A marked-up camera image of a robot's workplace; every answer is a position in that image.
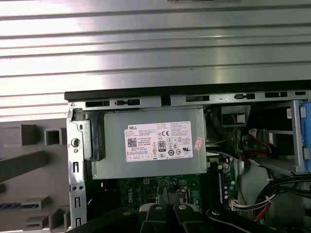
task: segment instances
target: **screw hole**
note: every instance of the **screw hole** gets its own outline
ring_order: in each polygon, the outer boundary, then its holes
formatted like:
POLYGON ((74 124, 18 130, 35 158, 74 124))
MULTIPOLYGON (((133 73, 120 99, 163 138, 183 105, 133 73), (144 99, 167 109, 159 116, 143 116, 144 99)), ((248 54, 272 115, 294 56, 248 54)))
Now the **screw hole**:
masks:
POLYGON ((71 141, 71 144, 73 147, 78 147, 80 145, 80 140, 78 138, 75 138, 71 141))

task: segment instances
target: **green circuit board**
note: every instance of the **green circuit board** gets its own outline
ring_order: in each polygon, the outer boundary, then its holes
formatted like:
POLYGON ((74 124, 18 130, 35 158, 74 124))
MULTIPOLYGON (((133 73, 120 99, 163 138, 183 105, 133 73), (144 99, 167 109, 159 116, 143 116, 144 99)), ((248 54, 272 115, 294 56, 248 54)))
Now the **green circuit board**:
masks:
POLYGON ((222 196, 225 203, 224 208, 229 209, 229 200, 238 198, 234 161, 230 158, 226 158, 226 161, 220 162, 219 165, 222 169, 222 196))
POLYGON ((201 211, 200 175, 175 175, 119 179, 121 204, 138 209, 146 203, 156 203, 159 186, 177 186, 181 203, 194 204, 201 211))

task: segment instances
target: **power supply label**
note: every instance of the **power supply label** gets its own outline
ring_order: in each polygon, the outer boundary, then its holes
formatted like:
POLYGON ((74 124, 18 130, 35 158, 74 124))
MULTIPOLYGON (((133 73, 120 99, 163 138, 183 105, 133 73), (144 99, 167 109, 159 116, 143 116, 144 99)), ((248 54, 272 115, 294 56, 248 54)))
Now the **power supply label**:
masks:
POLYGON ((124 134, 127 162, 193 157, 190 121, 129 125, 124 134))

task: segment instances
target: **ce mark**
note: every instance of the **ce mark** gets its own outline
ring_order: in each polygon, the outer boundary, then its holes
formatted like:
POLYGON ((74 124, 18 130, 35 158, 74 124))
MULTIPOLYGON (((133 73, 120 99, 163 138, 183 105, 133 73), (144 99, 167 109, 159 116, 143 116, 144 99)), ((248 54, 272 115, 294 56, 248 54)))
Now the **ce mark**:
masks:
POLYGON ((169 135, 169 132, 170 132, 170 131, 162 131, 162 136, 165 136, 165 135, 166 135, 166 136, 170 136, 170 135, 169 135))

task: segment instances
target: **cable connector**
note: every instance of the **cable connector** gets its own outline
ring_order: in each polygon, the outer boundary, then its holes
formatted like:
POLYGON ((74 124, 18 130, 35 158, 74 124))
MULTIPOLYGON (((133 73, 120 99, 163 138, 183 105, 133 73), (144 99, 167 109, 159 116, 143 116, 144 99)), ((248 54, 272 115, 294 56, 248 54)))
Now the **cable connector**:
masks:
POLYGON ((229 200, 229 207, 230 207, 230 210, 231 211, 237 211, 238 209, 237 208, 235 208, 235 204, 238 204, 238 200, 236 200, 236 199, 230 199, 229 200))

